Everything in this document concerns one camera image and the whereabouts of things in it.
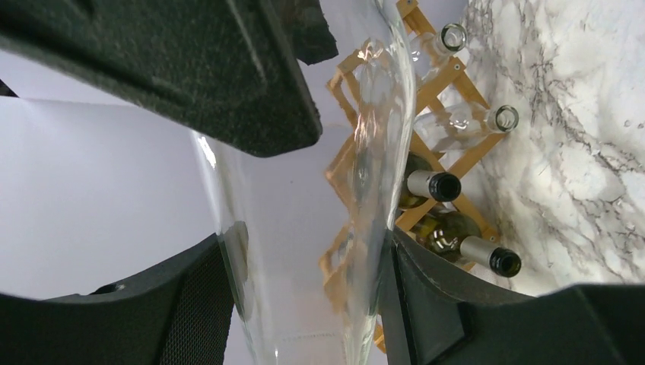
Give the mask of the clear square glass bottle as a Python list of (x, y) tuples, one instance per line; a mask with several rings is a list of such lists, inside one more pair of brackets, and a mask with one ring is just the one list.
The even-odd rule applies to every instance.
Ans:
[(466, 43), (465, 28), (455, 23), (445, 25), (438, 33), (416, 36), (410, 42), (410, 55), (417, 87), (435, 79)]

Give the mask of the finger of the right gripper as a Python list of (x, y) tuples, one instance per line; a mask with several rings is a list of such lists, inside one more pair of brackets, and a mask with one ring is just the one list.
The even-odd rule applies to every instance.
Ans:
[(269, 1), (3, 1), (1, 47), (256, 157), (323, 132)]
[(338, 55), (319, 0), (282, 0), (279, 16), (298, 60), (315, 65)]

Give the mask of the green wine bottle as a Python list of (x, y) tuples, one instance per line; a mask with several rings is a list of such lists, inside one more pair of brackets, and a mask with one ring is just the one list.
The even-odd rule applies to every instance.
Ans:
[(462, 183), (446, 171), (435, 171), (422, 156), (410, 152), (407, 157), (399, 209), (407, 210), (424, 204), (429, 198), (436, 202), (452, 202), (459, 197)]
[(438, 205), (410, 233), (424, 248), (455, 265), (474, 262), (505, 278), (516, 276), (522, 268), (513, 250), (484, 239), (476, 222), (459, 211)]

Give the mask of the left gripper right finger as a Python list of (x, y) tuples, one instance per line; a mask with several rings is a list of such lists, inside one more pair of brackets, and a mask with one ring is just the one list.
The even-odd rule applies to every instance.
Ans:
[(644, 287), (498, 287), (389, 233), (380, 315), (390, 364), (642, 364)]

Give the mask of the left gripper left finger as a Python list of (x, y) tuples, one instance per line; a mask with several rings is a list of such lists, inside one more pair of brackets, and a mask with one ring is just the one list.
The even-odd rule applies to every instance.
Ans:
[(221, 364), (234, 307), (220, 240), (87, 295), (1, 297), (3, 364)]

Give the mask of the clear tall glass bottle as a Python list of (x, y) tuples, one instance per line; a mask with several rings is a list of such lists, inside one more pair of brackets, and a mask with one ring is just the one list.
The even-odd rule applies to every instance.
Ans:
[(519, 113), (511, 105), (488, 109), (476, 102), (463, 102), (426, 113), (413, 125), (433, 152), (464, 151), (490, 135), (507, 134), (519, 124)]

